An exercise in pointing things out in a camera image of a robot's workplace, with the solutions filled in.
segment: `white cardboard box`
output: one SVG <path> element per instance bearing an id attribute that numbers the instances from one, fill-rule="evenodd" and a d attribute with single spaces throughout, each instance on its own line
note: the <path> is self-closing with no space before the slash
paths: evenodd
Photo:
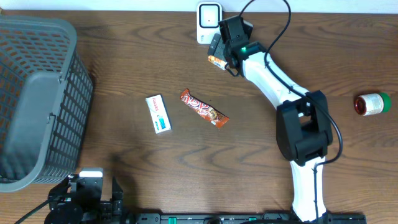
<path id="1" fill-rule="evenodd" d="M 152 116 L 156 134 L 171 130 L 172 127 L 163 104 L 162 95 L 148 97 L 145 100 Z"/>

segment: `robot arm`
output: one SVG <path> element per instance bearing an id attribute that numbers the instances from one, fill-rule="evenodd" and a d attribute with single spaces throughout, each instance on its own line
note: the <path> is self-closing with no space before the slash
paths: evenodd
<path id="1" fill-rule="evenodd" d="M 219 25 L 221 35 L 214 36 L 208 54 L 226 61 L 230 68 L 235 68 L 244 78 L 253 82 L 277 110 L 278 147 L 292 166 L 292 209 L 302 222 L 313 221 L 317 219 L 313 168 L 315 164 L 325 161 L 327 146 L 333 140 L 330 122 L 314 105 L 292 93 L 266 68 L 266 49 L 258 42 L 249 43 L 251 24 L 235 16 L 219 22 Z M 328 110 L 322 92 L 310 93 L 297 85 L 273 62 L 269 54 L 266 63 L 286 84 L 310 96 Z M 302 124 L 299 120 L 301 116 L 310 116 L 311 119 Z M 316 174 L 318 218 L 326 212 L 322 199 L 322 168 L 318 166 Z"/>
<path id="2" fill-rule="evenodd" d="M 283 79 L 295 90 L 306 94 L 308 90 L 297 85 L 291 80 L 271 59 L 268 54 L 267 61 L 273 71 Z M 264 66 L 264 52 L 258 52 L 250 55 L 248 59 L 243 61 L 243 75 L 251 82 L 253 82 L 268 100 L 272 103 L 275 109 L 285 101 L 296 101 L 301 99 L 300 96 L 289 91 L 281 82 L 279 82 Z M 316 157 L 305 163 L 304 166 L 299 166 L 296 162 L 291 161 L 294 185 L 294 201 L 293 211 L 301 221 L 312 221 L 316 219 L 315 203 L 314 203 L 314 176 L 313 168 L 316 163 L 325 161 L 325 157 Z M 317 169 L 317 203 L 319 218 L 326 212 L 325 205 L 322 198 L 322 169 L 319 166 Z"/>

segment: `cable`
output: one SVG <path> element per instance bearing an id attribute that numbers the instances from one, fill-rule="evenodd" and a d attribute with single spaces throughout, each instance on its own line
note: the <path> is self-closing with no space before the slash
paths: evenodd
<path id="1" fill-rule="evenodd" d="M 22 218 L 18 219 L 18 221 L 16 221 L 15 224 L 20 224 L 20 223 L 22 223 L 22 222 L 25 221 L 27 218 L 29 218 L 31 215 L 35 214 L 37 211 L 39 211 L 39 210 L 42 209 L 44 206 L 46 206 L 46 204 L 48 204 L 48 203 L 54 201 L 54 200 L 55 200 L 60 194 L 62 194 L 62 192 L 63 192 L 65 189 L 67 189 L 67 188 L 69 188 L 69 185 L 67 185 L 64 189 L 62 189 L 62 190 L 60 191 L 61 193 L 59 193 L 58 195 L 55 195 L 55 196 L 53 196 L 52 198 L 47 199 L 45 202 L 41 203 L 39 206 L 33 208 L 32 211 L 26 213 L 26 215 L 24 215 Z"/>
<path id="2" fill-rule="evenodd" d="M 224 69 L 227 70 L 229 72 L 229 74 L 231 74 L 233 77 L 236 77 L 238 75 L 240 75 L 241 73 L 238 71 L 237 74 L 234 74 L 231 69 L 228 68 L 228 63 L 225 64 Z"/>
<path id="3" fill-rule="evenodd" d="M 241 13 L 239 13 L 239 16 L 242 16 L 244 10 L 245 10 L 252 2 L 254 2 L 254 0 L 249 1 L 249 2 L 243 7 Z"/>
<path id="4" fill-rule="evenodd" d="M 26 215 L 24 215 L 22 218 L 16 221 L 15 224 L 22 223 L 23 221 L 25 221 L 25 219 L 29 218 L 31 215 L 35 214 L 37 211 L 46 206 L 46 204 L 50 203 L 50 201 L 51 201 L 50 199 L 47 199 L 45 202 L 41 203 L 39 206 L 35 207 L 32 211 L 28 212 Z"/>
<path id="5" fill-rule="evenodd" d="M 245 10 L 245 8 L 247 8 L 250 3 L 252 3 L 254 0 L 250 1 L 241 11 L 241 13 L 239 14 L 239 16 L 242 15 L 243 11 Z M 265 56 L 264 56 L 264 63 L 266 65 L 266 68 L 271 72 L 271 74 L 278 80 L 281 82 L 281 84 L 283 84 L 289 91 L 291 91 L 292 93 L 295 93 L 296 95 L 302 97 L 303 99 L 305 99 L 307 102 L 311 103 L 312 105 L 316 106 L 318 108 L 318 110 L 326 116 L 326 118 L 328 118 L 328 120 L 330 121 L 331 125 L 333 126 L 333 128 L 336 131 L 337 134 L 337 138 L 338 138 L 338 142 L 339 142 L 339 149 L 337 152 L 337 155 L 332 158 L 329 159 L 327 161 L 324 162 L 320 162 L 318 164 L 315 164 L 314 168 L 313 168 L 313 175 L 314 175 L 314 191 L 315 191 L 315 214 L 317 216 L 317 223 L 318 223 L 318 190 L 317 190 L 317 168 L 318 166 L 321 165 L 326 165 L 326 164 L 331 164 L 332 162 L 335 162 L 336 160 L 338 160 L 341 156 L 341 154 L 343 153 L 343 137 L 341 135 L 341 132 L 336 124 L 336 122 L 333 120 L 333 118 L 330 116 L 330 114 L 323 109 L 322 106 L 320 106 L 316 101 L 314 101 L 313 99 L 311 99 L 309 96 L 306 96 L 304 94 L 302 94 L 301 92 L 298 92 L 297 90 L 295 90 L 292 86 L 289 86 L 285 81 L 283 81 L 283 79 L 281 79 L 269 66 L 269 63 L 267 62 L 267 56 L 269 51 L 271 50 L 272 46 L 274 46 L 274 44 L 279 40 L 280 37 L 282 37 L 282 35 L 284 34 L 284 32 L 286 31 L 286 29 L 288 28 L 289 24 L 290 24 L 290 19 L 292 18 L 292 10 L 290 8 L 290 5 L 288 4 L 288 2 L 286 0 L 283 0 L 283 2 L 285 2 L 287 9 L 289 10 L 289 18 L 286 22 L 286 25 L 284 27 L 284 29 L 282 30 L 282 32 L 280 32 L 280 34 L 275 38 L 275 40 L 271 43 L 271 45 L 269 46 L 269 48 L 267 49 Z"/>

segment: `wooden table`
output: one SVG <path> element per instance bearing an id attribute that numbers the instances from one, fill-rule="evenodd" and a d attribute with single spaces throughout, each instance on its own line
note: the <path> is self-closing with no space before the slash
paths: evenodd
<path id="1" fill-rule="evenodd" d="M 71 22 L 78 51 L 96 78 L 80 167 L 105 169 L 103 199 L 117 177 L 129 208 L 165 213 L 288 210 L 292 174 L 275 141 L 275 110 L 243 78 L 207 62 L 193 12 L 6 11 Z M 245 13 L 252 40 L 269 45 L 287 14 Z M 279 67 L 305 88 L 322 90 L 345 141 L 324 169 L 332 212 L 363 212 L 368 223 L 397 223 L 398 16 L 293 14 L 272 50 Z M 189 88 L 230 121 L 217 130 L 180 101 Z M 353 98 L 384 91 L 386 114 L 356 114 Z M 163 94 L 173 130 L 156 135 L 145 98 Z M 335 156 L 338 144 L 329 147 Z M 43 202 L 53 185 L 0 194 L 0 223 Z M 42 223 L 48 207 L 28 219 Z"/>

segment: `candy bar wrapper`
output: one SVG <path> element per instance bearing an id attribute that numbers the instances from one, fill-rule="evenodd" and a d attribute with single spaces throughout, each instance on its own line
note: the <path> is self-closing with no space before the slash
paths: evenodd
<path id="1" fill-rule="evenodd" d="M 222 113 L 218 112 L 211 106 L 191 96 L 189 94 L 189 89 L 186 89 L 181 93 L 180 99 L 186 105 L 195 110 L 202 118 L 210 121 L 219 129 L 229 120 L 227 116 L 223 115 Z"/>

